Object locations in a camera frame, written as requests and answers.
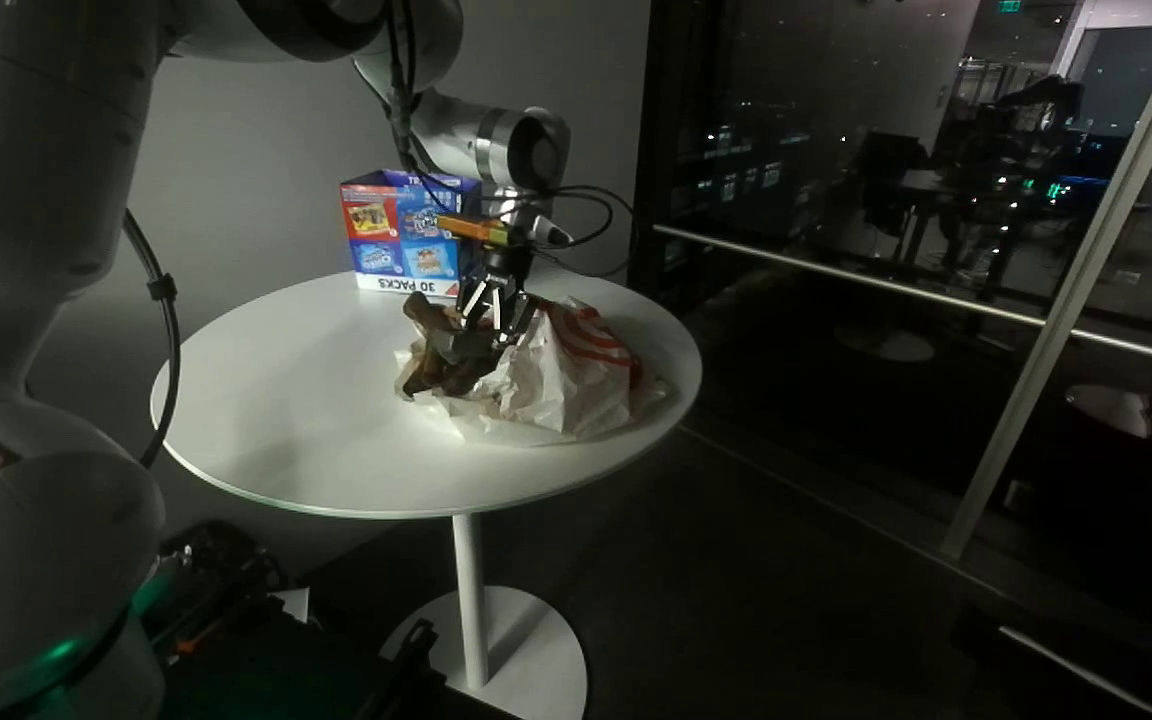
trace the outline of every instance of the table base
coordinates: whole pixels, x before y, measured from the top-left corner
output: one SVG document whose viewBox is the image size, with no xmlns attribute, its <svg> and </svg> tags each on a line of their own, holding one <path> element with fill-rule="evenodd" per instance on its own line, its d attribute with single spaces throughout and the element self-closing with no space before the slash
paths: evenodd
<svg viewBox="0 0 1152 720">
<path fill-rule="evenodd" d="M 460 604 L 456 592 L 416 608 L 388 640 L 384 656 L 396 656 L 408 628 L 432 620 L 440 632 L 428 664 L 448 676 L 448 684 L 480 704 L 524 720 L 580 720 L 588 704 L 584 648 L 572 624 L 532 592 L 484 588 L 484 632 L 488 632 L 488 684 L 464 688 L 464 648 L 460 648 Z"/>
</svg>

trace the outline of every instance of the glass wall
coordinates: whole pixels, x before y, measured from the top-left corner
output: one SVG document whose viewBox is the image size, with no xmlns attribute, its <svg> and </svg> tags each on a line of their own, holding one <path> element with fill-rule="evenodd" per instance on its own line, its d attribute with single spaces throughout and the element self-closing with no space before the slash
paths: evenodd
<svg viewBox="0 0 1152 720">
<path fill-rule="evenodd" d="M 1088 76 L 1152 72 L 1152 28 L 1084 44 Z M 1116 108 L 1132 96 L 1104 92 L 1096 116 L 1132 124 Z M 1032 560 L 1152 624 L 1152 168 L 992 508 L 992 524 L 1028 528 Z"/>
<path fill-rule="evenodd" d="M 656 4 L 644 128 L 708 432 L 1152 628 L 1152 0 Z"/>
</svg>

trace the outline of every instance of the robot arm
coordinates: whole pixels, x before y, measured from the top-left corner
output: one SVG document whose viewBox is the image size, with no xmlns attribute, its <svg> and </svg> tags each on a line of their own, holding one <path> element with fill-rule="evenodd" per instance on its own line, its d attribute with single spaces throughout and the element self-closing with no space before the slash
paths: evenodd
<svg viewBox="0 0 1152 720">
<path fill-rule="evenodd" d="M 396 12 L 432 28 L 420 52 L 392 52 Z M 388 84 L 412 92 L 456 56 L 456 44 L 440 48 L 440 20 L 460 32 L 452 0 L 0 0 L 0 712 L 152 716 L 160 696 L 128 612 L 160 544 L 156 480 L 104 432 L 24 392 L 56 308 L 112 260 L 156 64 L 172 52 L 328 60 L 384 48 L 420 64 Z M 440 172 L 496 188 L 560 172 L 564 144 L 536 140 L 528 112 L 432 88 L 404 100 L 416 104 L 400 108 L 400 128 Z M 492 156 L 484 140 L 500 136 L 520 136 L 532 160 Z"/>
<path fill-rule="evenodd" d="M 540 240 L 572 244 L 548 220 L 568 160 L 568 124 L 544 108 L 484 108 L 436 92 L 460 48 L 456 0 L 396 0 L 384 28 L 356 56 L 356 72 L 384 104 L 404 168 L 424 180 L 436 172 L 472 176 L 480 184 L 480 208 L 468 208 L 476 220 L 444 228 L 464 240 L 504 236 L 476 244 L 480 268 L 460 284 L 456 340 L 444 360 L 460 368 L 452 376 L 472 376 L 468 368 L 492 368 L 500 348 L 516 344 L 532 320 L 524 292 L 532 248 Z"/>
</svg>

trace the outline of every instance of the table top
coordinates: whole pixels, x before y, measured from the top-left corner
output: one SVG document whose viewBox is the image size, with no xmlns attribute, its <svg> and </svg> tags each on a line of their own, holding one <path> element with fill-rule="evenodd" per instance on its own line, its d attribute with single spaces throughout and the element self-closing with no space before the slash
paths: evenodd
<svg viewBox="0 0 1152 720">
<path fill-rule="evenodd" d="M 688 328 L 648 296 L 536 268 L 528 292 L 584 300 L 664 380 L 668 396 L 628 428 L 568 444 L 464 440 L 452 420 L 400 392 L 396 352 L 416 324 L 404 292 L 360 288 L 352 272 L 256 296 L 184 340 L 168 452 L 200 480 L 256 504 L 428 520 L 544 500 L 664 440 L 700 392 Z"/>
</svg>

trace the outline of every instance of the blue box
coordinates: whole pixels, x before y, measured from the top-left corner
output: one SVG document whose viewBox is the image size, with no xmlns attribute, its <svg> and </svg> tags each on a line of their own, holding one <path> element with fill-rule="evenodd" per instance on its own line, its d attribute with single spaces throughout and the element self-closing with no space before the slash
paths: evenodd
<svg viewBox="0 0 1152 720">
<path fill-rule="evenodd" d="M 464 252 L 440 216 L 464 212 L 476 184 L 460 176 L 412 176 L 380 168 L 340 184 L 348 260 L 360 288 L 424 292 L 456 300 Z"/>
</svg>

